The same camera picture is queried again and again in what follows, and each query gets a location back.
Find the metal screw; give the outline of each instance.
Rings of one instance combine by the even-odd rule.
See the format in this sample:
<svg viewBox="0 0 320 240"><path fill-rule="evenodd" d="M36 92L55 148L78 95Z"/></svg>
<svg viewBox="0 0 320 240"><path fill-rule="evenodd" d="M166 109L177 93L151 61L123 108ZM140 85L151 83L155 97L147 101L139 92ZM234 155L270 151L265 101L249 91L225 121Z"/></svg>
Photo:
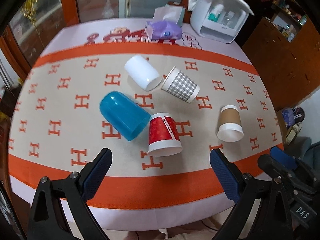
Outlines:
<svg viewBox="0 0 320 240"><path fill-rule="evenodd" d="M278 176L278 177L274 178L273 180L275 181L276 184L280 184L281 183L281 176Z"/></svg>
<svg viewBox="0 0 320 240"><path fill-rule="evenodd" d="M250 173L244 173L244 174L243 174L243 177L244 177L245 179L252 179L252 175L251 175Z"/></svg>
<svg viewBox="0 0 320 240"><path fill-rule="evenodd" d="M74 171L73 173L70 174L70 178L75 179L76 177L78 177L79 173Z"/></svg>
<svg viewBox="0 0 320 240"><path fill-rule="evenodd" d="M41 183L45 183L48 180L48 177L44 176L40 179Z"/></svg>

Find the gray checkered paper cup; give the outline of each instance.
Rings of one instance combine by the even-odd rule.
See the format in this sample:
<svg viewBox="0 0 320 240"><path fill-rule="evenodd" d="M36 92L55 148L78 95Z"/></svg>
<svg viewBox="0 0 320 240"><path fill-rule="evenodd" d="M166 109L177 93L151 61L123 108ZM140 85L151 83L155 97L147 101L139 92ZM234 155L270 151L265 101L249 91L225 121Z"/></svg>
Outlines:
<svg viewBox="0 0 320 240"><path fill-rule="evenodd" d="M200 87L174 66L164 80L162 89L187 103L191 103L199 93Z"/></svg>

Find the table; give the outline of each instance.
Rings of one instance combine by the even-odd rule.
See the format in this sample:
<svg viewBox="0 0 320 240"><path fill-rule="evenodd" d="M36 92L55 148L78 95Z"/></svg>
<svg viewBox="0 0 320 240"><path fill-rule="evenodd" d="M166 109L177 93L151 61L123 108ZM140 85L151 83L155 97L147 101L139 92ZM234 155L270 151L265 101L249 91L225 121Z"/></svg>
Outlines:
<svg viewBox="0 0 320 240"><path fill-rule="evenodd" d="M281 134L268 93L241 49L234 42L201 38L189 25L183 26L178 45L146 42L141 31L145 21L104 20L65 28L44 50L25 81L12 120L8 151L13 192L31 203L42 176L65 178L108 147L113 163L88 205L102 228L136 231L187 224L233 205L210 167L211 149L220 148L242 172L266 177L257 159L282 146ZM101 33L116 26L128 27L116 28L103 42ZM137 31L119 34L129 28ZM229 57L205 49L223 50ZM197 98L188 104L160 86L143 91L124 70L135 54L164 77L176 65L200 85ZM99 111L101 99L113 90L151 114L171 113L182 153L147 156L148 129L127 142ZM216 136L219 111L228 104L239 107L243 123L244 138L236 143ZM65 200L62 205L73 221Z"/></svg>

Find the blue gripper pad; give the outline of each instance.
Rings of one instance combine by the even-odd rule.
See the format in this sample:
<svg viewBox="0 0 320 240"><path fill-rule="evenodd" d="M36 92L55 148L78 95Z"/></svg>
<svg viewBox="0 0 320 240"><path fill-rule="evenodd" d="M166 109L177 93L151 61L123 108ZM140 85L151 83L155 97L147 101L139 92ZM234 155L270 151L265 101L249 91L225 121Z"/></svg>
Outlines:
<svg viewBox="0 0 320 240"><path fill-rule="evenodd" d="M81 197L84 202L87 202L89 199L94 197L111 164L112 153L108 149L98 160L87 179L83 182L83 192Z"/></svg>
<svg viewBox="0 0 320 240"><path fill-rule="evenodd" d="M295 170L298 167L294 158L287 155L284 151L279 149L277 146L274 146L270 149L270 155L273 159L281 163L288 170Z"/></svg>
<svg viewBox="0 0 320 240"><path fill-rule="evenodd" d="M215 150L210 153L210 164L228 199L237 203L240 199L239 183Z"/></svg>

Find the white cup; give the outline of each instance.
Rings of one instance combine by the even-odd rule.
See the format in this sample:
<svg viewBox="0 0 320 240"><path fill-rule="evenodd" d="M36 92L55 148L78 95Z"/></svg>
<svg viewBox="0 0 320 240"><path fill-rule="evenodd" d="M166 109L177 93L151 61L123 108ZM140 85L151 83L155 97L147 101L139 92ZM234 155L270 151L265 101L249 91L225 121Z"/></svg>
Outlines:
<svg viewBox="0 0 320 240"><path fill-rule="evenodd" d="M162 80L158 71L140 55L130 58L124 68L129 76L145 91L154 89Z"/></svg>
<svg viewBox="0 0 320 240"><path fill-rule="evenodd" d="M239 110L236 106L228 105L221 109L217 137L225 142L236 142L244 136Z"/></svg>

